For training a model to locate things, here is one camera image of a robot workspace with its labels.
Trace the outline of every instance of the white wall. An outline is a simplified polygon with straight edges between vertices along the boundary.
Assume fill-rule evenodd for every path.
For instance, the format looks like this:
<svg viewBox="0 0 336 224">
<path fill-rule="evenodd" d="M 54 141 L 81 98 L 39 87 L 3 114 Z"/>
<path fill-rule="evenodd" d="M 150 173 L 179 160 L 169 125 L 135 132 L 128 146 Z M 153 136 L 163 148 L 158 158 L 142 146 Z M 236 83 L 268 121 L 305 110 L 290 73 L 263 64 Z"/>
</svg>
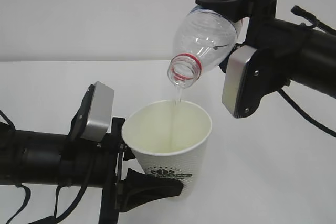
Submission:
<svg viewBox="0 0 336 224">
<path fill-rule="evenodd" d="M 194 2 L 0 0 L 0 61 L 170 59 Z M 336 26 L 334 0 L 279 0 L 278 17 L 301 21 L 290 13 L 295 4 Z"/>
</svg>

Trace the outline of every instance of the red stripe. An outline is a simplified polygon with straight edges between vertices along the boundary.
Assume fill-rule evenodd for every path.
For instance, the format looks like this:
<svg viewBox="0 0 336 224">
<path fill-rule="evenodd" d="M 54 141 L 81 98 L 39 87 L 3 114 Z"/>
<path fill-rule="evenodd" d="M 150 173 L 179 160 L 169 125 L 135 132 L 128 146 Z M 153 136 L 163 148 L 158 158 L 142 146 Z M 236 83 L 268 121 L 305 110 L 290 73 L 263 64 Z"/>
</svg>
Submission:
<svg viewBox="0 0 336 224">
<path fill-rule="evenodd" d="M 174 67 L 172 67 L 172 72 L 173 72 L 174 75 L 175 75 L 175 79 L 178 79 L 178 80 L 180 80 L 180 81 L 184 81 L 184 80 L 192 80 L 192 79 L 193 79 L 193 78 L 187 78 L 186 76 L 183 76 L 183 75 L 181 75 L 181 74 L 175 72 Z"/>
<path fill-rule="evenodd" d="M 202 72 L 202 64 L 196 56 L 193 56 L 193 55 L 187 54 L 187 53 L 179 54 L 176 57 L 178 57 L 178 56 L 188 56 L 188 57 L 192 58 L 194 61 L 196 61 L 197 65 L 199 66 L 200 72 Z"/>
</svg>

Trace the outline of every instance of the white table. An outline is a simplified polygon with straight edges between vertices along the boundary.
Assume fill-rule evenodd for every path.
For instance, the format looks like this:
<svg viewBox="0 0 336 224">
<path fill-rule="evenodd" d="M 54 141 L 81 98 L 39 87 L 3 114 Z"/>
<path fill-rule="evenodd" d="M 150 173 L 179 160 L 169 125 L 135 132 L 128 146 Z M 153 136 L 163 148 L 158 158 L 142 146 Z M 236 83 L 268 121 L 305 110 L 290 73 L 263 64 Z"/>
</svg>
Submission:
<svg viewBox="0 0 336 224">
<path fill-rule="evenodd" d="M 115 89 L 113 116 L 174 97 L 167 61 L 1 62 L 0 108 L 20 130 L 67 134 L 89 84 Z M 336 139 L 302 119 L 278 94 L 263 98 L 257 112 L 234 119 L 221 103 L 225 75 L 217 68 L 185 91 L 213 119 L 201 176 L 190 197 L 162 199 L 120 215 L 120 224 L 334 223 Z M 308 113 L 335 128 L 336 101 L 293 83 L 288 92 Z M 140 170 L 128 161 L 124 170 Z M 25 224 L 52 214 L 55 186 L 29 185 L 27 208 L 13 220 Z M 59 212 L 78 188 L 60 193 Z M 98 222 L 101 190 L 89 188 L 64 223 Z M 0 223 L 22 204 L 24 193 L 0 187 Z"/>
</svg>

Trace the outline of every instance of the water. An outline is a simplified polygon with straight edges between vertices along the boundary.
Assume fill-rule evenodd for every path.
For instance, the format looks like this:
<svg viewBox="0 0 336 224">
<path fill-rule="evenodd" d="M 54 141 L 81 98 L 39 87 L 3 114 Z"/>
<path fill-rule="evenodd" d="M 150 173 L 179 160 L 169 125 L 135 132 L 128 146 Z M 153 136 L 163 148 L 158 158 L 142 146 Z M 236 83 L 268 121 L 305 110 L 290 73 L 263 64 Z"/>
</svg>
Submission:
<svg viewBox="0 0 336 224">
<path fill-rule="evenodd" d="M 175 97 L 175 102 L 172 104 L 172 116 L 171 116 L 171 129 L 170 129 L 170 136 L 169 136 L 169 149 L 170 151 L 173 151 L 176 149 L 176 146 L 178 143 L 176 142 L 176 134 L 177 134 L 177 121 L 176 118 L 179 113 L 179 108 L 181 105 L 181 98 L 182 98 L 182 90 L 180 87 L 176 87 L 176 97 Z"/>
</svg>

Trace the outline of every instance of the cup rim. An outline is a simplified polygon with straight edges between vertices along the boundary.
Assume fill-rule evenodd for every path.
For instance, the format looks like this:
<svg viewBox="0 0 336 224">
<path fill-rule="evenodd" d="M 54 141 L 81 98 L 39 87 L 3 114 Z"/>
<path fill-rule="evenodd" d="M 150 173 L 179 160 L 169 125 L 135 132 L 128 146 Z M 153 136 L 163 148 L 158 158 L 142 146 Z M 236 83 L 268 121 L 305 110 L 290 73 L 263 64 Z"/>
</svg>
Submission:
<svg viewBox="0 0 336 224">
<path fill-rule="evenodd" d="M 137 114 L 138 112 L 140 112 L 141 110 L 143 110 L 143 109 L 145 109 L 145 108 L 147 108 L 149 106 L 152 106 L 154 104 L 161 103 L 161 102 L 168 102 L 168 101 L 173 101 L 173 100 L 166 99 L 166 100 L 160 100 L 160 101 L 152 102 L 152 103 L 150 103 L 150 104 L 148 104 L 146 106 L 141 107 L 140 109 L 136 110 L 135 112 L 133 112 L 127 119 L 133 117 L 135 114 Z M 203 144 L 208 139 L 208 137 L 209 137 L 209 135 L 211 134 L 211 131 L 212 131 L 212 119 L 211 119 L 209 113 L 204 108 L 202 108 L 200 105 L 198 105 L 198 104 L 196 104 L 194 102 L 186 101 L 186 100 L 181 100 L 181 102 L 186 102 L 186 103 L 189 103 L 189 104 L 191 104 L 193 106 L 198 107 L 209 118 L 209 120 L 210 120 L 210 127 L 209 127 L 209 130 L 208 130 L 208 133 L 206 134 L 206 136 L 201 141 L 197 142 L 196 144 L 194 144 L 194 145 L 192 145 L 192 146 L 190 146 L 190 147 L 188 147 L 186 149 L 183 149 L 183 150 L 180 150 L 180 151 L 176 151 L 176 152 L 149 152 L 149 151 L 141 150 L 141 149 L 133 147 L 132 145 L 129 145 L 125 141 L 125 139 L 123 137 L 124 136 L 124 133 L 123 133 L 124 132 L 124 126 L 125 126 L 125 124 L 127 122 L 127 119 L 126 119 L 125 122 L 124 122 L 124 124 L 123 124 L 123 126 L 122 126 L 122 129 L 121 129 L 121 136 L 122 136 L 124 142 L 126 143 L 126 145 L 130 149 L 135 150 L 136 152 L 139 152 L 139 153 L 142 153 L 142 154 L 146 154 L 146 155 L 150 155 L 150 156 L 167 157 L 167 156 L 176 156 L 176 155 L 181 155 L 181 154 L 187 153 L 187 152 L 189 152 L 189 151 L 191 151 L 191 150 L 199 147 L 201 144 Z"/>
</svg>

